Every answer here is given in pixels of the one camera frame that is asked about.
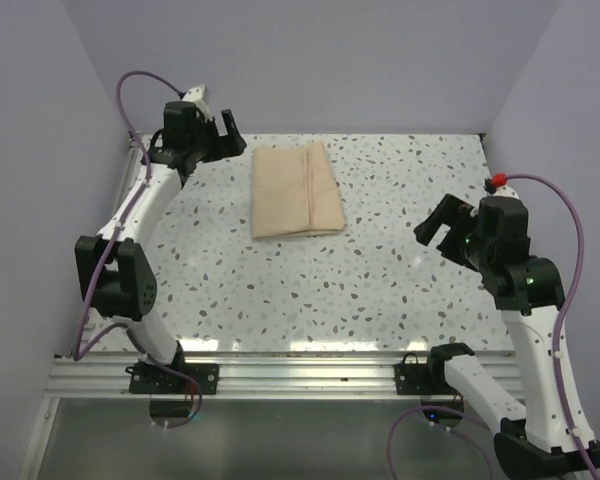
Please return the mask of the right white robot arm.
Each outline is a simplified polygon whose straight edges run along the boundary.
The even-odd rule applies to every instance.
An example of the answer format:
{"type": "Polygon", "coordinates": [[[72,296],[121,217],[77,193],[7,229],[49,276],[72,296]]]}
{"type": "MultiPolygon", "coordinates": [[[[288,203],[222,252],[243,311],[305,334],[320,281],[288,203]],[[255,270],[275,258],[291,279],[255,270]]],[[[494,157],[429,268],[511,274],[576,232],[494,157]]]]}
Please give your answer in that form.
{"type": "Polygon", "coordinates": [[[414,233],[428,245],[441,226],[443,258],[477,272],[508,330],[523,401],[486,372],[465,344],[430,350],[425,379],[437,392],[455,390],[493,435],[501,469],[511,479],[545,479],[600,469],[600,440],[581,411],[564,329],[560,273],[530,254],[528,211],[515,197],[492,195],[477,207],[445,195],[414,233]]]}

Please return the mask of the beige cloth wrap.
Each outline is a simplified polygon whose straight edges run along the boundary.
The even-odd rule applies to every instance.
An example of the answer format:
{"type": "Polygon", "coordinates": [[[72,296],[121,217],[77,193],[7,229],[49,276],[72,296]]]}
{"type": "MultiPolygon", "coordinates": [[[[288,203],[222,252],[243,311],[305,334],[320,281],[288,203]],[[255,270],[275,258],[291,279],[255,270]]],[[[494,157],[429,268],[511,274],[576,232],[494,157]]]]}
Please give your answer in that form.
{"type": "Polygon", "coordinates": [[[331,235],[345,227],[340,190],[323,142],[255,149],[251,174],[254,239],[331,235]]]}

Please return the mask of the aluminium mounting rail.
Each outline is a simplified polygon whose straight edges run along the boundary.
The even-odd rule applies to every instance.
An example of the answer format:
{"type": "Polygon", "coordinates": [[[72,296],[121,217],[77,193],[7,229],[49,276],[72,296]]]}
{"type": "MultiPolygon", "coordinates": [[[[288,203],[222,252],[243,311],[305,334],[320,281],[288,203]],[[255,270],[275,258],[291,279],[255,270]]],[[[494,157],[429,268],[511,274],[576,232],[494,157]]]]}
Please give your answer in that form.
{"type": "MultiPolygon", "coordinates": [[[[213,400],[391,400],[393,366],[386,352],[288,353],[188,356],[194,364],[219,367],[213,400]]],[[[80,362],[53,362],[43,394],[55,398],[129,398],[131,355],[93,355],[80,362]]]]}

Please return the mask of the left side aluminium rail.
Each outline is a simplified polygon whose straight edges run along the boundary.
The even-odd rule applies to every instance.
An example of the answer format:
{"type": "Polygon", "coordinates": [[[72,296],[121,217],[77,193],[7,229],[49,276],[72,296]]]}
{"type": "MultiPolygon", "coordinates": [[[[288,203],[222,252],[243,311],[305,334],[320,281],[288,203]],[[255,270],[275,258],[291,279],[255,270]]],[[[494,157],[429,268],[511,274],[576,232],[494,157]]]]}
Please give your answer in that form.
{"type": "Polygon", "coordinates": [[[139,150],[140,148],[138,147],[137,142],[132,137],[129,137],[129,148],[125,158],[119,189],[114,200],[113,213],[118,210],[125,200],[137,176],[139,150]]]}

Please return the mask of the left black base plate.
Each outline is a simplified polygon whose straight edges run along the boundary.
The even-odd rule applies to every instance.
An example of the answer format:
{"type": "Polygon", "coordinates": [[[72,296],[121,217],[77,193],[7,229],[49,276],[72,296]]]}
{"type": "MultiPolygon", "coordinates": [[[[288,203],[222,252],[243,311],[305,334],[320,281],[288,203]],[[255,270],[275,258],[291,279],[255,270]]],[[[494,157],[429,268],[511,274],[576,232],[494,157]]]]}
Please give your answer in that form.
{"type": "Polygon", "coordinates": [[[215,395],[220,367],[215,363],[185,363],[176,373],[168,373],[154,364],[137,362],[127,366],[129,392],[143,395],[178,395],[196,393],[215,395]]]}

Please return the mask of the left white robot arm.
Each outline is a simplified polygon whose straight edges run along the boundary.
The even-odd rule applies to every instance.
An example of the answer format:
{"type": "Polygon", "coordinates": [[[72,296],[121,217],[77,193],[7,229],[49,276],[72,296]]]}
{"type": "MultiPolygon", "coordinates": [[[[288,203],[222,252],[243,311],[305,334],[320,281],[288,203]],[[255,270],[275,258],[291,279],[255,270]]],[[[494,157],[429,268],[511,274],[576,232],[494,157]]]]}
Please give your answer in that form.
{"type": "Polygon", "coordinates": [[[181,390],[187,367],[175,360],[180,345],[154,311],[158,284],[145,253],[158,220],[196,167],[241,155],[246,142],[234,115],[221,113],[226,132],[199,102],[165,105],[163,126],[141,145],[141,168],[127,197],[95,235],[83,235],[74,252],[83,299],[82,324],[90,314],[123,328],[144,362],[157,363],[152,379],[165,392],[181,390]]]}

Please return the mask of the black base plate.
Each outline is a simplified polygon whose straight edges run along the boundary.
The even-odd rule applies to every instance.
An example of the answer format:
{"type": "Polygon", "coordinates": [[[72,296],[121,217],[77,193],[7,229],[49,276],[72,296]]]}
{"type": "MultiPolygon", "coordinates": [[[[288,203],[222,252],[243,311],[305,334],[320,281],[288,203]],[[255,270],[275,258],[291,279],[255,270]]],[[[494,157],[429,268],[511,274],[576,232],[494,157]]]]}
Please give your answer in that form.
{"type": "Polygon", "coordinates": [[[401,396],[459,395],[446,382],[443,367],[438,355],[429,354],[421,359],[414,352],[407,352],[393,365],[396,393],[401,396]]]}
{"type": "Polygon", "coordinates": [[[196,393],[215,395],[220,367],[215,363],[185,363],[176,373],[168,373],[154,364],[137,362],[127,366],[129,392],[143,395],[178,395],[196,393]]]}

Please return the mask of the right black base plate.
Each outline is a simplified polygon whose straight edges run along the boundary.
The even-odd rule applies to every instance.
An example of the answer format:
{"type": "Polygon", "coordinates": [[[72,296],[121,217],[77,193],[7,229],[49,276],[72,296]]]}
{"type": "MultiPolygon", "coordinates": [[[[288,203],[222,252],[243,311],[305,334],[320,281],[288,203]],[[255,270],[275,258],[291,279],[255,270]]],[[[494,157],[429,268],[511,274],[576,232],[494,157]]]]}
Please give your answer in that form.
{"type": "Polygon", "coordinates": [[[414,352],[407,352],[393,365],[396,393],[401,396],[459,395],[446,382],[443,367],[438,355],[429,354],[421,359],[414,352]]]}

